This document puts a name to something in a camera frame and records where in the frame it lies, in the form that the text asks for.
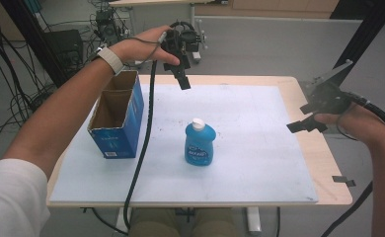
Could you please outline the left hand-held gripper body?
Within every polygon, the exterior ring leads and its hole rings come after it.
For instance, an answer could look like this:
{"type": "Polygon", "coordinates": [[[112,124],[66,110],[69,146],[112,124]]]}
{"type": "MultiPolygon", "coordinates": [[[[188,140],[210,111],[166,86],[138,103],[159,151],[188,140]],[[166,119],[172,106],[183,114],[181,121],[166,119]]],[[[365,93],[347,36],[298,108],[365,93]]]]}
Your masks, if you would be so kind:
{"type": "Polygon", "coordinates": [[[166,31],[166,36],[161,43],[161,48],[175,55],[181,64],[181,70],[189,69],[188,52],[199,52],[200,47],[206,48],[204,31],[196,29],[191,23],[177,21],[166,31]]]}

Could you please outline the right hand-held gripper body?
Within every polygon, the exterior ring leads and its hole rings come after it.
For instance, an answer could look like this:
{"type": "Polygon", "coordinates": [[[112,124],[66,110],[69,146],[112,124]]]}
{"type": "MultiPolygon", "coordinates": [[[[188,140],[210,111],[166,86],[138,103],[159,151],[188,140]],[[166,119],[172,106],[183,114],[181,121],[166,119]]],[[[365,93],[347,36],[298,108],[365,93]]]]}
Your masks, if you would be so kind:
{"type": "Polygon", "coordinates": [[[307,84],[307,102],[315,106],[315,113],[341,114],[350,104],[349,96],[340,89],[341,74],[353,65],[347,59],[342,65],[314,77],[307,84]]]}

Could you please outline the blue bottle with white cap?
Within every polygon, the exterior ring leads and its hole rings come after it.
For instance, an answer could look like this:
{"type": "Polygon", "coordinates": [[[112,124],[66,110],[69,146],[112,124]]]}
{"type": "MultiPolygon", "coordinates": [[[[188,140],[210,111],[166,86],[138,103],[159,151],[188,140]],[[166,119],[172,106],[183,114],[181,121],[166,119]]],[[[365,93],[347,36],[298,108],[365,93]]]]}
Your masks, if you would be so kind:
{"type": "Polygon", "coordinates": [[[201,118],[194,118],[186,127],[185,159],[195,166],[208,166],[213,159],[215,130],[201,118]]]}

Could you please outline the blue cardboard box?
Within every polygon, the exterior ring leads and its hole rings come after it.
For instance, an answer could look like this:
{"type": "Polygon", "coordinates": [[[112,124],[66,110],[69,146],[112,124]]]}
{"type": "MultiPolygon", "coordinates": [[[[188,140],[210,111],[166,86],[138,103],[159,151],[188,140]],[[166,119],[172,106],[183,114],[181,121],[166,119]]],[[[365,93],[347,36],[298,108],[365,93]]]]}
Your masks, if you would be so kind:
{"type": "Polygon", "coordinates": [[[105,158],[136,157],[143,110],[138,72],[120,72],[101,93],[88,124],[105,158]]]}

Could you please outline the person's left hand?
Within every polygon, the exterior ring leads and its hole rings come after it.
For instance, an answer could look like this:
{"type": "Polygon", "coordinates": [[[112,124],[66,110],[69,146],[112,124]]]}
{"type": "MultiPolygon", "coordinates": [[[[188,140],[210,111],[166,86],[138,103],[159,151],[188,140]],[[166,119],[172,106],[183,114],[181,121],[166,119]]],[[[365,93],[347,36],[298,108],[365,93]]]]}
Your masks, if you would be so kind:
{"type": "Polygon", "coordinates": [[[147,59],[160,60],[172,65],[179,65],[180,60],[173,54],[163,50],[158,39],[168,30],[169,26],[161,26],[142,32],[133,39],[125,39],[111,46],[122,62],[147,59]]]}

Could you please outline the person's right hand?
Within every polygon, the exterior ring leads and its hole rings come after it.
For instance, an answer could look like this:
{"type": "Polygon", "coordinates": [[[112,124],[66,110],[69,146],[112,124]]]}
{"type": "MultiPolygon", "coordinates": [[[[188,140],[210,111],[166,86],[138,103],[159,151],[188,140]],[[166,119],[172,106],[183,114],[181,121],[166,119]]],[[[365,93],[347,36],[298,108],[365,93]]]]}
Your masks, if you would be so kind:
{"type": "Polygon", "coordinates": [[[341,115],[316,114],[315,121],[334,124],[366,145],[385,140],[385,123],[357,104],[352,104],[341,115]]]}

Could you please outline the white band wristwatch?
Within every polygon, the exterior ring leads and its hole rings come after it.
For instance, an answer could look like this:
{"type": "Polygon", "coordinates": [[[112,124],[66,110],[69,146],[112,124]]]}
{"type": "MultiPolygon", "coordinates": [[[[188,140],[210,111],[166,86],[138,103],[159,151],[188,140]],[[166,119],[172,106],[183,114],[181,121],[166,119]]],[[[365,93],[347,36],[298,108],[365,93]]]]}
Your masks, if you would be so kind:
{"type": "Polygon", "coordinates": [[[124,64],[120,58],[106,46],[98,49],[94,59],[96,58],[102,58],[113,70],[115,75],[118,75],[124,68],[124,64]]]}

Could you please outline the white board mat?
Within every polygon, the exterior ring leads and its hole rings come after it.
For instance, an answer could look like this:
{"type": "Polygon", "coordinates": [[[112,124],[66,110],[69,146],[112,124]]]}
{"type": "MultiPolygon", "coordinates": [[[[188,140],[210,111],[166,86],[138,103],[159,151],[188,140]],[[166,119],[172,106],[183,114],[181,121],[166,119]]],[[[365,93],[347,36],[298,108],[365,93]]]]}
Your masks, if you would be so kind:
{"type": "Polygon", "coordinates": [[[135,206],[264,205],[318,200],[275,86],[142,87],[154,100],[143,159],[106,159],[82,127],[66,151],[50,195],[54,204],[135,206]],[[194,118],[216,131],[213,161],[197,167],[184,157],[185,129],[194,118]]]}

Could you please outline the black device on floor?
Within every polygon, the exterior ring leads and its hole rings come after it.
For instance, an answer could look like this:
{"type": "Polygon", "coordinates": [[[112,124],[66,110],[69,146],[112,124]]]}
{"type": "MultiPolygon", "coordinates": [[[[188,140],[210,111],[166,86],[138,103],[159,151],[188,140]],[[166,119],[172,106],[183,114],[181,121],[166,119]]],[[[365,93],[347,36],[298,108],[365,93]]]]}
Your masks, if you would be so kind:
{"type": "Polygon", "coordinates": [[[113,45],[125,38],[124,21],[114,8],[97,11],[95,25],[96,34],[106,45],[113,45]]]}

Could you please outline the black metal column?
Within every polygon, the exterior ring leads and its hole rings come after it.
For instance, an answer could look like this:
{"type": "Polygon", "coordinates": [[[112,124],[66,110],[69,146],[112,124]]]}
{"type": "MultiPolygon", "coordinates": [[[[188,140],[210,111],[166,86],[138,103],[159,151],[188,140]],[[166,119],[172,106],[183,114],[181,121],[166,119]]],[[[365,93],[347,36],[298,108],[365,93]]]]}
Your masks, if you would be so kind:
{"type": "Polygon", "coordinates": [[[44,32],[37,18],[32,14],[25,0],[0,0],[0,3],[32,48],[53,84],[57,88],[61,87],[68,78],[52,48],[45,40],[44,32]]]}
{"type": "Polygon", "coordinates": [[[343,53],[337,60],[335,67],[343,65],[348,60],[351,61],[351,65],[339,72],[336,77],[332,79],[332,85],[336,88],[339,88],[342,85],[384,25],[385,0],[378,0],[361,22],[343,53]]]}

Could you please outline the black computer box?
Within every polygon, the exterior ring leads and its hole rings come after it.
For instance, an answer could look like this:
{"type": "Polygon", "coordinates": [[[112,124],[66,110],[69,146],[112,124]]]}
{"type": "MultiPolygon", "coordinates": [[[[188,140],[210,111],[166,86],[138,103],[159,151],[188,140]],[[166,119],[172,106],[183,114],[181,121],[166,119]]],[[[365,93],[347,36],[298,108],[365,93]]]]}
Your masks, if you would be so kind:
{"type": "Polygon", "coordinates": [[[48,32],[44,36],[65,69],[77,69],[82,65],[83,42],[77,30],[48,32]]]}

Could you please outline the person's right leg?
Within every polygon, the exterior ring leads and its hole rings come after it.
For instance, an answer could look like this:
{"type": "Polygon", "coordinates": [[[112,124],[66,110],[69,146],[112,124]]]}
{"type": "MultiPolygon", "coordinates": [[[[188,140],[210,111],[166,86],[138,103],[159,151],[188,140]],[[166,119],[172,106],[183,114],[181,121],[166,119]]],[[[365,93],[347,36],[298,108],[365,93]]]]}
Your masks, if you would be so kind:
{"type": "Polygon", "coordinates": [[[199,208],[192,237],[238,237],[231,208],[199,208]]]}

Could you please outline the person's leg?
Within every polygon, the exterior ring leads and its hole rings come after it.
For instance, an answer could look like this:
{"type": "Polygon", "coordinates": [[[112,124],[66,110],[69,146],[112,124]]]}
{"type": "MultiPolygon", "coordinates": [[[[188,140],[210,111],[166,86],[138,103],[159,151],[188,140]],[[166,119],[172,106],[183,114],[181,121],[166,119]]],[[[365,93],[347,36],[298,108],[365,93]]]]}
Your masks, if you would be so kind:
{"type": "Polygon", "coordinates": [[[238,237],[231,208],[199,208],[192,237],[238,237]]]}
{"type": "Polygon", "coordinates": [[[170,208],[136,208],[129,237],[179,237],[175,212],[170,208]]]}

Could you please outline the person's left leg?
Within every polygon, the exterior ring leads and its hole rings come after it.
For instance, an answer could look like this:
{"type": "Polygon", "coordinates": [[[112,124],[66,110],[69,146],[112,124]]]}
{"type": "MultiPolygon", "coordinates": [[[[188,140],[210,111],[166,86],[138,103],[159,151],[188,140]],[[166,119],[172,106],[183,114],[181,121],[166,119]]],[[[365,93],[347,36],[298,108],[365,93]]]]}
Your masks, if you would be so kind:
{"type": "Polygon", "coordinates": [[[136,208],[129,237],[179,237],[175,212],[170,208],[136,208]]]}

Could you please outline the person's white sleeve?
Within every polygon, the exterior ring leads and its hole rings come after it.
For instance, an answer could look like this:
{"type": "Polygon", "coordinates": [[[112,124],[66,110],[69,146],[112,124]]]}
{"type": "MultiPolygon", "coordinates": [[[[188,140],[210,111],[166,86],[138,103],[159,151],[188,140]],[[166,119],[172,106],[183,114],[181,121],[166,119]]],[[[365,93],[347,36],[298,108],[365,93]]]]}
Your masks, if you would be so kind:
{"type": "Polygon", "coordinates": [[[38,166],[0,160],[0,237],[39,237],[49,219],[47,178],[38,166]]]}

